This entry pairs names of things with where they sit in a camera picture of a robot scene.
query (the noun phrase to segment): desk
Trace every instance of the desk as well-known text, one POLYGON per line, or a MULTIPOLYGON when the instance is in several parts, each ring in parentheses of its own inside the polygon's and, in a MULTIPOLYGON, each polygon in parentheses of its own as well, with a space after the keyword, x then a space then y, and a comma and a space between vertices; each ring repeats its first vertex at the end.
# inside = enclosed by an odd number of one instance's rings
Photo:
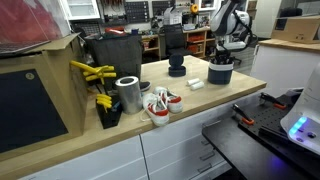
POLYGON ((230 114, 202 130, 202 135, 246 179, 310 179, 238 127, 230 114))
MULTIPOLYGON (((183 112, 170 113, 170 123, 251 94, 266 86, 263 81, 237 72, 233 72, 230 84, 213 85, 207 81, 207 61, 185 56, 183 65, 187 74, 179 78, 168 75, 167 60, 142 65, 141 80, 152 83, 148 92, 152 92, 155 86, 163 86, 182 97, 183 112), (186 82, 193 78, 204 81, 204 88, 191 91, 186 82)), ((151 121, 142 122, 140 113, 137 113, 122 114, 118 126, 103 129, 95 109, 95 94, 88 96, 84 124, 84 133, 80 137, 1 161, 0 179, 16 179, 157 128, 151 121)))

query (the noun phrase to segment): pegboard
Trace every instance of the pegboard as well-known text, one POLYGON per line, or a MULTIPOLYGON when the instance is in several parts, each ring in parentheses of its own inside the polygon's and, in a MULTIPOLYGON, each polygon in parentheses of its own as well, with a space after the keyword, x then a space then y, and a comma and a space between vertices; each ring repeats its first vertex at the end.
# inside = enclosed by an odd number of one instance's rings
POLYGON ((172 6, 172 1, 152 1, 153 16, 163 15, 166 9, 172 6))
POLYGON ((82 28, 86 35, 90 34, 100 34, 100 25, 98 21, 79 21, 71 22, 73 29, 82 28))
POLYGON ((125 2, 124 9, 128 24, 150 21, 148 1, 125 2))

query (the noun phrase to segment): black panel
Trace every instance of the black panel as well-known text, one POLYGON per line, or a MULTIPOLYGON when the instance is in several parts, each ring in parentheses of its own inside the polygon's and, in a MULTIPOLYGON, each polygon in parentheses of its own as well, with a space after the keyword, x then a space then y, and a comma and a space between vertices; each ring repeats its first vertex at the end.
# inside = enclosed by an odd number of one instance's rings
POLYGON ((202 135, 245 179, 310 179, 242 131, 232 113, 217 119, 221 121, 204 127, 202 135))
POLYGON ((108 112, 105 111, 102 105, 96 103, 96 109, 102 123, 103 129, 117 126, 122 113, 122 105, 120 103, 119 96, 112 96, 112 107, 108 109, 108 112))
POLYGON ((276 23, 276 27, 274 29, 278 30, 278 31, 283 31, 284 28, 286 27, 286 24, 287 24, 287 18, 277 19, 276 21, 277 21, 277 23, 276 23))
POLYGON ((152 1, 153 16, 163 15, 166 9, 172 6, 172 1, 152 1))
POLYGON ((68 133, 36 70, 0 74, 0 84, 0 153, 68 133))
POLYGON ((150 21, 148 1, 126 2, 124 5, 128 23, 150 21))

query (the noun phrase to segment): cabinet drawer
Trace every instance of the cabinet drawer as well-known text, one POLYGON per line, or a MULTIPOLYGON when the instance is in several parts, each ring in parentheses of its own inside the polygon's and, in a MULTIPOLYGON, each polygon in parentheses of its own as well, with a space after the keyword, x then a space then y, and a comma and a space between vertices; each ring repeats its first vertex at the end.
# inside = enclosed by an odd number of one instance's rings
POLYGON ((146 156, 149 173, 179 161, 187 156, 204 151, 205 149, 208 149, 208 151, 212 150, 212 146, 210 144, 205 145, 202 142, 207 141, 202 135, 198 135, 168 147, 158 153, 146 156))
POLYGON ((227 172, 232 167, 227 163, 227 161, 222 161, 219 164, 216 164, 214 167, 210 168, 208 171, 205 171, 190 180, 212 180, 221 174, 227 172))
POLYGON ((232 104, 237 103, 239 106, 243 106, 252 102, 253 98, 255 102, 259 102, 257 94, 255 96, 245 96, 141 134, 145 156, 148 157, 177 143, 200 135, 203 124, 217 121, 215 118, 224 113, 232 113, 232 104))
POLYGON ((165 166, 157 171, 149 172, 151 180, 177 180, 177 179, 191 179, 198 176, 201 173, 209 172, 215 168, 216 165, 226 162, 221 155, 215 153, 214 156, 208 159, 201 160, 200 157, 206 156, 212 152, 212 149, 206 149, 204 151, 195 153, 184 159, 176 161, 168 166, 165 166))
POLYGON ((90 179, 143 158, 139 136, 107 146, 103 149, 58 164, 23 177, 37 179, 90 179))
POLYGON ((140 158, 139 160, 129 163, 128 165, 119 167, 98 177, 92 178, 92 180, 133 180, 143 179, 142 177, 146 177, 148 179, 144 158, 140 158))

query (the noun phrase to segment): white cabinet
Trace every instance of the white cabinet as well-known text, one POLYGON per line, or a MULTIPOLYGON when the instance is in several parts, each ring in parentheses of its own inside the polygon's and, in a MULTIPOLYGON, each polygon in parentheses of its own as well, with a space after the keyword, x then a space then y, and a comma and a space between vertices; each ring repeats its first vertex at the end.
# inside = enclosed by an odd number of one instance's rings
POLYGON ((146 165, 151 180, 211 179, 231 169, 222 156, 206 143, 203 124, 232 113, 232 104, 240 107, 259 102, 257 94, 189 116, 164 127, 141 134, 146 165))
POLYGON ((21 180, 213 179, 231 166, 201 135, 203 124, 231 113, 233 103, 243 106, 253 101, 259 102, 257 94, 230 101, 21 180))
POLYGON ((68 20, 100 18, 96 0, 60 0, 68 20))
POLYGON ((145 179, 147 170, 139 136, 23 177, 22 180, 145 179))
POLYGON ((319 54, 259 45, 250 76, 267 82, 264 92, 278 97, 288 89, 305 87, 319 54))

